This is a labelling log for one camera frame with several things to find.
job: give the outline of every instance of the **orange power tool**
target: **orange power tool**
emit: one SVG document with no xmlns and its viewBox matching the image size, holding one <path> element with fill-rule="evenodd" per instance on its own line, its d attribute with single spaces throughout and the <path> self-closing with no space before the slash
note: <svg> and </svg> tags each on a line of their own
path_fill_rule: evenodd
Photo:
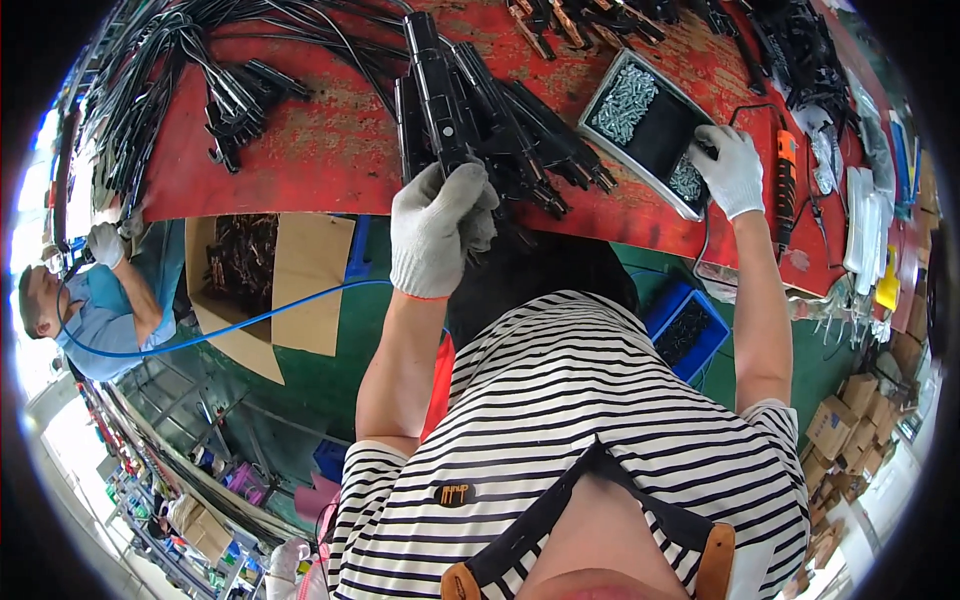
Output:
<svg viewBox="0 0 960 600">
<path fill-rule="evenodd" d="M 777 209 L 777 264 L 783 259 L 783 253 L 790 246 L 793 227 L 797 224 L 797 138 L 786 128 L 786 119 L 780 107 L 774 104 L 749 105 L 737 107 L 730 118 L 730 125 L 736 121 L 741 110 L 754 108 L 772 108 L 780 118 L 777 131 L 777 166 L 774 170 L 776 182 L 775 204 Z"/>
</svg>

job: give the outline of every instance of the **blue shirt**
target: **blue shirt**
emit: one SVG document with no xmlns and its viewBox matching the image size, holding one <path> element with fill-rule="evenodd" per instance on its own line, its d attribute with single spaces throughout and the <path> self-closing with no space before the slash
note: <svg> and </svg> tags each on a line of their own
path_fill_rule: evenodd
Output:
<svg viewBox="0 0 960 600">
<path fill-rule="evenodd" d="M 93 269 L 105 269 L 96 266 Z M 136 328 L 133 326 L 133 313 L 118 313 L 110 308 L 98 306 L 91 297 L 90 286 L 87 282 L 89 272 L 78 273 L 67 281 L 66 287 L 70 290 L 70 302 L 83 300 L 80 309 L 64 324 L 60 333 L 54 338 L 57 345 L 63 348 L 66 355 L 86 377 L 94 381 L 110 381 L 117 375 L 132 369 L 140 363 L 140 358 L 107 358 L 78 347 L 67 336 L 68 330 L 81 344 L 90 348 L 107 352 L 139 352 L 153 349 L 163 344 L 177 331 L 177 325 L 172 315 L 164 310 L 163 322 L 149 336 L 143 346 L 136 344 Z"/>
</svg>

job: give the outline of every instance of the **screws in tray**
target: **screws in tray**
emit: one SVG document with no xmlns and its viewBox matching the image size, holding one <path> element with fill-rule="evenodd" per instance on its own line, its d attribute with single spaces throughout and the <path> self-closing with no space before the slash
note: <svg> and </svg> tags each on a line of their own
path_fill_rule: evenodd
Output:
<svg viewBox="0 0 960 600">
<path fill-rule="evenodd" d="M 590 124 L 606 137 L 625 146 L 633 139 L 636 124 L 647 113 L 659 91 L 653 75 L 628 64 L 620 69 Z"/>
<path fill-rule="evenodd" d="M 690 162 L 690 157 L 684 153 L 677 168 L 670 175 L 670 182 L 667 183 L 678 196 L 687 204 L 693 204 L 700 198 L 700 192 L 703 189 L 704 179 L 700 172 Z"/>
</svg>

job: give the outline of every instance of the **chin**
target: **chin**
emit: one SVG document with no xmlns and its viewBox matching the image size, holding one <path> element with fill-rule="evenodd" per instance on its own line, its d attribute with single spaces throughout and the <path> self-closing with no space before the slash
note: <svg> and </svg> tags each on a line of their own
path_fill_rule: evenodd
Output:
<svg viewBox="0 0 960 600">
<path fill-rule="evenodd" d="M 528 600 L 676 600 L 677 596 L 606 568 L 569 571 L 537 584 Z"/>
<path fill-rule="evenodd" d="M 599 586 L 578 589 L 560 596 L 557 600 L 654 600 L 639 589 L 628 586 Z"/>
</svg>

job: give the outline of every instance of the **shirt logo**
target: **shirt logo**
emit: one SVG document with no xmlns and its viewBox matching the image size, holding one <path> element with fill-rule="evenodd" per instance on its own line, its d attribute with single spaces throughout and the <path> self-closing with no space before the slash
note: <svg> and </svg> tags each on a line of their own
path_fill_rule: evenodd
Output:
<svg viewBox="0 0 960 600">
<path fill-rule="evenodd" d="M 437 486 L 433 499 L 448 509 L 459 508 L 473 501 L 476 489 L 469 483 L 442 483 Z"/>
</svg>

